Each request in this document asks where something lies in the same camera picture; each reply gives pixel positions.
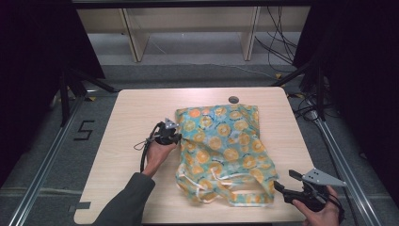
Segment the sleeve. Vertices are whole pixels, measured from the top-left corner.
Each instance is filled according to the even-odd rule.
[[[92,225],[141,225],[144,206],[155,182],[151,177],[136,172],[126,187],[103,209]]]

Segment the gray floor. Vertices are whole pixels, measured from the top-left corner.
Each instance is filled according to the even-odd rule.
[[[292,42],[297,42],[299,35],[299,33],[286,34]],[[267,54],[257,42],[251,60],[244,61],[238,35],[235,33],[153,34],[140,63],[133,62],[124,35],[98,34],[89,37],[103,65],[106,82],[119,89],[266,87],[275,81],[275,74],[279,73],[269,67],[269,60],[274,68],[286,71],[294,69],[282,60]],[[271,39],[267,34],[257,34],[257,37],[266,45],[270,44]],[[281,45],[275,48],[282,53],[285,51]],[[300,79],[301,77],[298,77],[287,84],[287,89],[297,89]],[[90,96],[95,96],[95,99],[86,100],[81,104],[25,225],[74,224],[70,207],[79,202],[113,104],[118,97],[117,94],[104,92],[90,84],[87,86],[93,91]],[[302,100],[289,98],[293,109],[297,109]],[[333,108],[327,111],[328,127],[362,190],[373,205],[381,225],[397,225],[398,208],[378,181],[367,160],[359,157],[361,150],[344,121],[335,116],[337,112]],[[82,137],[82,134],[77,132],[82,121],[93,121],[85,124],[85,129],[93,130],[90,139],[86,141],[75,140]],[[54,109],[48,112],[37,138],[32,142],[31,151],[21,157],[1,189],[0,225],[8,224],[42,159],[48,153],[59,130],[60,122],[60,103],[57,100]],[[312,122],[304,121],[303,118],[298,118],[297,123],[314,166],[337,176],[317,127]],[[353,202],[352,195],[349,194],[349,199],[355,209],[354,215],[343,191],[340,189],[338,191],[346,211],[346,220],[342,225],[355,225],[354,215],[359,225],[367,225],[358,206]],[[291,226],[300,223],[276,225]]]

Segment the table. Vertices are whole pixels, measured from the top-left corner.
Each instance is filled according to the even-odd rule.
[[[90,202],[90,207],[76,210],[75,222],[92,223],[105,205],[125,187],[133,173],[139,171],[141,152],[133,147],[149,135],[156,123],[165,117],[174,119],[178,108],[228,105],[231,96],[238,97],[240,104],[259,107],[261,141],[276,165],[279,181],[289,189],[301,190],[302,184],[289,177],[288,170],[306,173],[313,164],[283,89],[127,89],[120,92],[115,103],[80,200]],[[273,207],[231,207],[223,200],[194,204],[176,186],[174,175],[178,165],[179,150],[174,150],[153,177],[156,187],[147,201],[143,223],[304,219],[299,211],[283,201],[278,192]]]

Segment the floor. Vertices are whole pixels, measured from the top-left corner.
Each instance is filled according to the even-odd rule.
[[[287,33],[285,37],[293,43],[297,43],[300,37],[300,33]],[[250,61],[244,61],[243,55],[241,51],[241,46],[239,42],[238,34],[236,33],[167,33],[167,34],[152,34],[148,43],[148,46],[145,50],[145,55],[141,62],[134,63],[133,57],[130,52],[130,47],[128,44],[127,37],[122,34],[90,34],[89,38],[92,42],[92,45],[95,49],[97,57],[100,63],[106,66],[156,66],[156,65],[213,65],[220,69],[226,68],[226,70],[235,69],[237,71],[243,71],[246,73],[254,73],[254,74],[262,74],[271,78],[275,78],[277,74],[282,73],[286,74],[288,72],[279,72],[279,71],[262,71],[262,70],[253,70],[256,69],[258,65],[271,65],[275,69],[284,68],[284,70],[290,71],[294,70],[294,67],[287,67],[288,63],[284,60],[276,57],[272,54],[269,54],[257,41],[255,41],[252,51],[252,56]],[[283,53],[285,57],[291,57],[286,54],[286,48],[281,42],[273,40],[268,34],[262,33],[257,34],[257,38],[269,46],[273,41],[273,49],[276,51]],[[102,97],[102,94],[98,94],[99,99],[103,98],[103,103],[95,102],[93,103],[90,109],[85,109],[88,103],[83,103],[83,111],[93,111],[104,103],[109,103],[112,106],[112,101],[115,101],[116,96],[108,95]],[[293,100],[290,104],[298,106],[301,103],[301,99]],[[47,146],[51,144],[52,140],[56,137],[57,130],[59,127],[57,126],[59,115],[49,116],[49,120],[43,125],[46,129],[46,134],[38,135],[38,140],[41,140],[41,143],[46,143]],[[106,114],[104,118],[96,119],[96,121],[100,121],[100,127],[106,127]],[[350,137],[350,132],[347,131],[345,125],[342,121],[337,120],[335,118],[330,118],[331,124],[329,129],[336,136],[336,141],[342,145],[340,146],[343,149],[353,149],[356,150],[358,148],[356,141],[354,141]],[[298,120],[299,127],[305,128],[304,121]],[[315,147],[320,147],[318,145],[324,145],[323,141],[320,137],[318,137],[319,132],[314,130],[303,130],[303,136],[307,145],[309,146],[310,153],[312,156],[315,156],[318,160],[315,162],[315,166],[322,167],[328,160],[323,160],[323,156],[320,155],[318,150],[315,150]],[[93,136],[99,136],[97,139],[101,140],[101,135],[94,134]],[[91,154],[95,156],[96,146],[90,143],[85,144],[85,149],[88,151],[86,154]],[[46,147],[39,147],[41,151],[35,154],[26,154],[20,160],[19,166],[14,170],[13,175],[7,185],[2,187],[0,193],[0,202],[7,203],[7,205],[0,204],[0,212],[5,213],[0,217],[0,224],[8,222],[12,212],[18,206],[21,197],[23,196],[26,188],[29,187],[30,182],[34,178],[37,170],[40,167],[41,160],[47,154]],[[62,212],[62,215],[58,215],[59,219],[49,218],[46,222],[46,225],[71,225],[69,220],[72,219],[73,211],[66,211],[67,208],[71,208],[69,204],[59,205],[59,202],[63,202],[65,200],[66,203],[78,202],[79,195],[81,194],[81,190],[77,187],[81,187],[83,185],[75,185],[75,181],[81,181],[80,183],[85,182],[85,178],[76,179],[73,175],[77,175],[78,172],[76,168],[73,167],[73,164],[81,164],[87,165],[88,169],[90,169],[90,162],[83,162],[81,159],[81,153],[76,153],[74,150],[70,150],[69,153],[61,153],[57,159],[57,161],[65,161],[65,165],[68,165],[69,168],[67,171],[65,169],[52,169],[49,173],[47,181],[45,182],[45,187],[49,187],[52,182],[56,181],[68,181],[69,186],[60,186],[54,187],[51,190],[42,190],[41,195],[38,197],[35,205],[30,210],[31,214],[29,215],[28,221],[25,225],[43,225],[43,218],[46,218],[45,215],[52,215],[54,211]],[[378,183],[378,179],[376,175],[373,173],[373,170],[367,165],[366,160],[360,160],[357,156],[357,153],[351,153],[350,155],[346,155],[347,159],[353,160],[356,163],[351,163],[352,170],[356,174],[366,175],[359,179],[360,186],[366,191],[367,198],[373,203],[375,209],[377,210],[377,216],[380,218],[381,224],[368,224],[367,219],[364,219],[364,215],[361,213],[361,210],[355,206],[357,209],[357,216],[359,218],[359,225],[394,225],[394,222],[399,222],[399,211],[394,203],[391,201],[390,196],[386,193],[383,186]],[[30,164],[30,170],[27,171],[24,165]],[[48,210],[48,213],[45,211],[40,211],[40,209],[45,209],[46,206],[53,204],[56,209]],[[349,220],[344,222],[343,225],[355,225],[353,219],[351,219],[350,210],[347,210],[347,217]]]

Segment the human hand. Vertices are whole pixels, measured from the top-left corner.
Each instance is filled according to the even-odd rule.
[[[176,144],[162,145],[153,141],[147,151],[147,166],[142,171],[143,174],[152,177],[161,164],[167,159],[169,153],[176,148]]]
[[[331,187],[327,186],[330,198],[335,199],[337,192]],[[303,221],[304,226],[338,226],[339,223],[339,208],[332,202],[327,202],[324,209],[319,212],[313,212],[304,203],[293,200],[293,205],[303,214],[306,219]]]

